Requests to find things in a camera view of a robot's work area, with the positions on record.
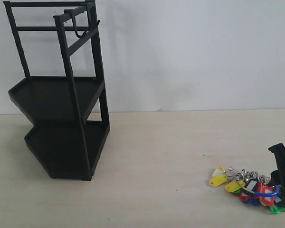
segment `tabletop surface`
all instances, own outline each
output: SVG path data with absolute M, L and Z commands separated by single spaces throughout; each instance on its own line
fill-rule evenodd
M 284 227 L 285 212 L 209 186 L 218 166 L 269 175 L 285 109 L 110 114 L 92 181 L 53 180 L 24 142 L 32 125 L 0 115 L 0 228 Z

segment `black metal rack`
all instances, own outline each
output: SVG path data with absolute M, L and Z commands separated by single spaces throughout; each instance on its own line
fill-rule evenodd
M 89 181 L 110 131 L 95 1 L 5 1 L 4 5 L 25 74 L 9 90 L 9 96 L 34 125 L 25 142 L 51 178 Z M 55 15 L 55 26 L 24 27 L 16 25 L 13 7 L 76 8 Z M 76 25 L 76 16 L 81 13 L 87 14 L 87 27 Z M 64 26 L 68 20 L 72 20 L 73 26 Z M 19 31 L 56 31 L 66 76 L 31 76 Z M 79 38 L 70 46 L 66 31 L 74 31 Z M 95 77 L 73 76 L 70 57 L 88 40 L 92 45 Z M 98 99 L 102 120 L 87 120 Z

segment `metal frame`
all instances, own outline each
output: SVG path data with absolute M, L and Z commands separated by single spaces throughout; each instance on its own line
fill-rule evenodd
M 89 163 L 87 147 L 86 147 L 86 138 L 84 133 L 84 123 L 81 119 L 81 113 L 79 108 L 79 102 L 76 92 L 76 86 L 74 82 L 74 75 L 72 70 L 72 65 L 70 61 L 70 57 L 74 54 L 81 46 L 83 46 L 88 40 L 91 40 L 94 66 L 95 66 L 95 75 L 96 80 L 100 82 L 104 81 L 104 70 L 101 56 L 101 48 L 100 48 L 100 40 L 99 40 L 99 32 L 98 32 L 98 23 L 97 14 L 96 14 L 96 6 L 94 0 L 86 0 L 86 1 L 61 1 L 61 2 L 10 2 L 4 1 L 5 9 L 9 18 L 10 26 L 12 29 L 12 33 L 15 39 L 15 43 L 17 46 L 17 50 L 19 53 L 19 57 L 21 60 L 21 64 L 23 67 L 23 71 L 25 77 L 30 79 L 31 74 L 28 68 L 28 64 L 25 58 L 25 54 L 23 51 L 22 43 L 19 36 L 19 31 L 56 31 L 58 35 L 58 40 L 61 49 L 61 55 L 64 63 L 64 69 L 66 74 L 66 79 L 68 83 L 68 88 L 71 97 L 71 103 L 73 107 L 73 112 L 75 116 L 75 123 L 78 127 L 79 133 L 82 139 L 82 149 L 84 169 L 86 174 L 86 179 L 90 180 L 92 178 L 91 167 Z M 12 8 L 13 7 L 77 7 L 75 9 L 71 9 L 72 15 L 69 13 L 70 10 L 65 10 L 61 15 L 55 15 L 55 25 L 51 27 L 41 27 L 41 26 L 17 26 L 15 22 L 15 18 L 13 15 Z M 88 27 L 76 27 L 74 24 L 72 27 L 65 27 L 64 22 L 72 19 L 81 13 L 87 12 L 88 19 Z M 74 44 L 68 46 L 66 31 L 85 31 L 86 34 L 83 38 L 78 39 Z M 102 123 L 105 125 L 110 125 L 109 123 L 109 114 L 107 107 L 107 99 L 106 99 L 106 91 L 105 86 L 99 96 L 100 110 Z

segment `black hook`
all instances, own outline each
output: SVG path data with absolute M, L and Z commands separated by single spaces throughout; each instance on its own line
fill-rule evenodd
M 65 9 L 64 12 L 70 14 L 76 36 L 77 36 L 78 38 L 83 38 L 83 37 L 85 37 L 87 31 L 84 31 L 82 35 L 79 35 L 79 34 L 78 34 L 77 25 L 76 25 L 76 18 L 75 18 L 74 14 L 73 14 L 73 10 L 72 10 L 72 9 L 68 9 L 68 10 Z

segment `white wall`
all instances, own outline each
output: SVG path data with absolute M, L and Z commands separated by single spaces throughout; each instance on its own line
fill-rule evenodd
M 285 108 L 285 0 L 96 4 L 110 111 Z M 47 10 L 15 17 L 53 24 L 62 9 Z M 57 36 L 44 33 L 21 34 L 31 73 L 64 75 Z M 89 46 L 72 60 L 75 75 L 93 71 Z M 0 0 L 0 114 L 19 112 L 7 91 L 23 77 Z

